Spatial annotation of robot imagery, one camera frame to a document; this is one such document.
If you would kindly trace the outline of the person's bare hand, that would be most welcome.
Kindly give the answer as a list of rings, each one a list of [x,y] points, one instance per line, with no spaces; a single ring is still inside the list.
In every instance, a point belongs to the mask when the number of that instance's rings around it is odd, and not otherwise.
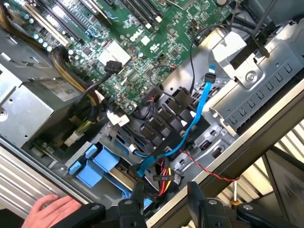
[[[50,228],[81,206],[70,196],[46,195],[35,202],[22,228]]]

